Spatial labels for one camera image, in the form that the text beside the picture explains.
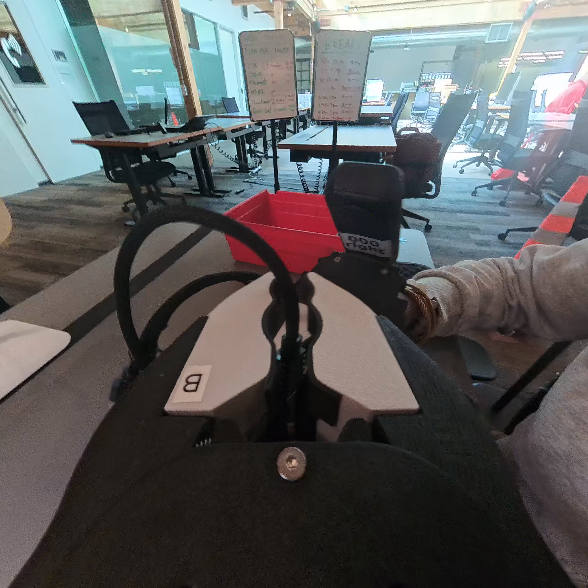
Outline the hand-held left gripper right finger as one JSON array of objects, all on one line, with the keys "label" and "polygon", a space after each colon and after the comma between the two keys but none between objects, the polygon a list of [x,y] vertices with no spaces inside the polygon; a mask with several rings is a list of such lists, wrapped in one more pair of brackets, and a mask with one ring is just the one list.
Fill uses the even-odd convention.
[{"label": "hand-held left gripper right finger", "polygon": [[300,279],[311,338],[308,402],[318,440],[334,442],[345,424],[419,413],[419,404],[378,316],[315,272]]}]

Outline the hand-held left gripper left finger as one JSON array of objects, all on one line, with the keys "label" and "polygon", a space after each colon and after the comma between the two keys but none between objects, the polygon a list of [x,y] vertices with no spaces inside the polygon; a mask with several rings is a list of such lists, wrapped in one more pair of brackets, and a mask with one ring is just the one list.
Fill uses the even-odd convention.
[{"label": "hand-held left gripper left finger", "polygon": [[246,435],[288,435],[278,353],[286,334],[275,276],[265,273],[213,309],[167,400],[168,417],[229,420]]}]

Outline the red plastic bin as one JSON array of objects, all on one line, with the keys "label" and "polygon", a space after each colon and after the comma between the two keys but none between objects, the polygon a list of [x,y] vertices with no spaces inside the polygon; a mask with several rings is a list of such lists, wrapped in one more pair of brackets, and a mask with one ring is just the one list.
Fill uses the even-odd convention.
[{"label": "red plastic bin", "polygon": [[291,273],[311,271],[320,258],[344,251],[323,195],[263,190],[224,215],[261,236]]}]

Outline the wooden office desk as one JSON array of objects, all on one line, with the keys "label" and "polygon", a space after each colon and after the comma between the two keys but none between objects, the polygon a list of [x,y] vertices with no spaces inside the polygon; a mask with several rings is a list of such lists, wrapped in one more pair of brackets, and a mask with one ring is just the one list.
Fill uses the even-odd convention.
[{"label": "wooden office desk", "polygon": [[[134,224],[149,213],[149,202],[157,206],[164,198],[178,198],[187,203],[187,196],[223,198],[229,190],[215,187],[211,167],[205,148],[213,138],[241,139],[246,134],[264,129],[268,122],[253,122],[248,118],[212,118],[201,130],[188,132],[141,132],[135,135],[114,135],[112,133],[85,138],[74,138],[70,142],[99,151],[103,168],[114,183],[128,187],[132,199],[124,202],[122,209],[131,216]],[[162,162],[164,155],[189,151],[194,167],[197,187],[181,194],[163,193],[158,183],[173,174],[170,164]]]},{"label": "wooden office desk", "polygon": [[397,149],[393,128],[389,125],[313,125],[288,138],[276,141],[275,149],[290,154],[296,164],[308,163],[311,159],[328,160],[327,175],[342,160],[353,160],[355,156],[367,156],[379,160],[392,156]]}]

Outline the brown leather bag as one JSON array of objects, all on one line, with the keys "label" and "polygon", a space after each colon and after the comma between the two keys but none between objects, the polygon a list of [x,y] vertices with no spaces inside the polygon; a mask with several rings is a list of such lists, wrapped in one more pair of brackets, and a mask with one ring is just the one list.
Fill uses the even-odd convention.
[{"label": "brown leather bag", "polygon": [[393,165],[404,174],[405,197],[421,198],[433,189],[442,142],[416,127],[403,127],[396,134]]}]

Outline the black office chair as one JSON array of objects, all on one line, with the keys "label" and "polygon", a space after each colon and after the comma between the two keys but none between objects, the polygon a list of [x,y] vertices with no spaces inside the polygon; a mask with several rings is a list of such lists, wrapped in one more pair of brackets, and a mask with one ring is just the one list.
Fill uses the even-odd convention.
[{"label": "black office chair", "polygon": [[433,189],[421,198],[404,198],[408,199],[435,199],[440,193],[442,184],[442,168],[446,153],[456,137],[464,120],[468,117],[471,107],[476,100],[477,93],[468,93],[463,95],[451,94],[446,104],[441,108],[437,120],[434,122],[431,133],[442,142],[442,151],[439,156],[436,172],[433,177]]},{"label": "black office chair", "polygon": [[[114,100],[107,102],[80,103],[73,106],[82,119],[92,139],[129,140],[140,135],[168,132],[160,123],[132,129],[121,114]],[[170,143],[151,148],[141,146],[120,147],[97,146],[102,159],[102,169],[111,183],[126,185],[131,199],[123,202],[122,211],[130,214],[125,224],[134,226],[145,212],[152,208],[167,207],[167,199],[177,199],[183,206],[188,205],[185,196],[163,193],[159,183],[168,179],[175,187],[172,176],[178,173],[176,166],[164,159],[158,151]]]}]

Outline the handwritten whiteboard on stand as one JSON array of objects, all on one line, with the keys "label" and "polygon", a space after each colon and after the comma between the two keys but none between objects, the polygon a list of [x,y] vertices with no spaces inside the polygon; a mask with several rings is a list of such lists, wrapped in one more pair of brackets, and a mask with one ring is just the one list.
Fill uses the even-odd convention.
[{"label": "handwritten whiteboard on stand", "polygon": [[249,117],[269,122],[274,192],[280,189],[276,122],[299,114],[295,36],[288,29],[242,31],[238,35]]},{"label": "handwritten whiteboard on stand", "polygon": [[332,127],[328,175],[339,163],[339,123],[356,122],[360,116],[371,39],[368,31],[320,29],[315,35],[311,117]]}]

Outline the row of black office chairs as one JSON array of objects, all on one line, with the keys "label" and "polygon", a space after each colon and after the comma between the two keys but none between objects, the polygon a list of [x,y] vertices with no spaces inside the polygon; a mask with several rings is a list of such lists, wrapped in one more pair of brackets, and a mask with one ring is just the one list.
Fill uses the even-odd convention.
[{"label": "row of black office chairs", "polygon": [[486,152],[495,152],[497,165],[511,171],[508,178],[493,180],[481,185],[488,189],[495,186],[508,186],[507,193],[518,182],[522,187],[530,188],[532,178],[540,179],[541,174],[549,163],[559,154],[558,148],[563,137],[571,131],[574,120],[570,115],[535,113],[530,114],[533,91],[515,90],[512,94],[509,118],[503,135],[487,134],[487,118],[481,119],[481,126],[474,125],[470,138],[474,139],[473,145],[480,143],[476,151],[481,155],[477,158],[465,160],[465,166],[479,161],[484,163],[489,170],[492,165],[483,159]]}]

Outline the black laptop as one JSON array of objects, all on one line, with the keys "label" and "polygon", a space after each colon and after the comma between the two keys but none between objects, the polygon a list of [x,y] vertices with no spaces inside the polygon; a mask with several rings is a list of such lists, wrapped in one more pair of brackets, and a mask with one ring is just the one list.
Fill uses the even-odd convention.
[{"label": "black laptop", "polygon": [[181,126],[166,126],[168,133],[194,133],[215,126],[210,115],[195,116]]}]

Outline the white stand with clear rod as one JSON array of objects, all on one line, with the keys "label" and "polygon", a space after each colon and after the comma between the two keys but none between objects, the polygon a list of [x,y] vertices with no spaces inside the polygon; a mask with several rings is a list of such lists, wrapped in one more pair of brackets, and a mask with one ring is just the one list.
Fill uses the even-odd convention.
[{"label": "white stand with clear rod", "polygon": [[1,321],[1,399],[59,355],[71,336],[18,320]]}]

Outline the orange safety vest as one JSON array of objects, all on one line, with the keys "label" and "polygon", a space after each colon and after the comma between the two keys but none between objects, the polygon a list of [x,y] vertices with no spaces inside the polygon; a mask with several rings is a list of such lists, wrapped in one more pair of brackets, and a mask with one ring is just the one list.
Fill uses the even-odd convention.
[{"label": "orange safety vest", "polygon": [[514,258],[519,259],[524,249],[532,245],[562,246],[574,227],[580,226],[582,215],[587,215],[587,176],[577,178]]}]

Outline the red cloth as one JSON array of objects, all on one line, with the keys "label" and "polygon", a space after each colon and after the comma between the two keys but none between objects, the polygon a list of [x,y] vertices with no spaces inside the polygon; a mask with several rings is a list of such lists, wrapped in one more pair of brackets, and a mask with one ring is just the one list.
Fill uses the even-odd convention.
[{"label": "red cloth", "polygon": [[586,77],[568,83],[566,88],[546,106],[545,113],[572,114],[583,99],[586,90]]}]

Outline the white door with window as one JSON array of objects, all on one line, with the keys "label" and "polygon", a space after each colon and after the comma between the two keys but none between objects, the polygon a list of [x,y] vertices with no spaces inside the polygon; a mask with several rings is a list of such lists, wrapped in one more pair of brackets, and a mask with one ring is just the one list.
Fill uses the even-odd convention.
[{"label": "white door with window", "polygon": [[15,22],[7,1],[1,1],[1,197],[50,181],[27,136],[28,120],[16,89],[44,81]]}]

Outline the wooden support post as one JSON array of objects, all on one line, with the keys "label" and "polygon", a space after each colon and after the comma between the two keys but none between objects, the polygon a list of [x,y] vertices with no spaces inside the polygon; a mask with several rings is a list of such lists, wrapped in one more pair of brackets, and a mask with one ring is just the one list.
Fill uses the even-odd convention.
[{"label": "wooden support post", "polygon": [[192,119],[202,115],[202,107],[183,13],[179,1],[161,1],[161,5],[171,44],[172,61],[178,73],[187,117]]}]

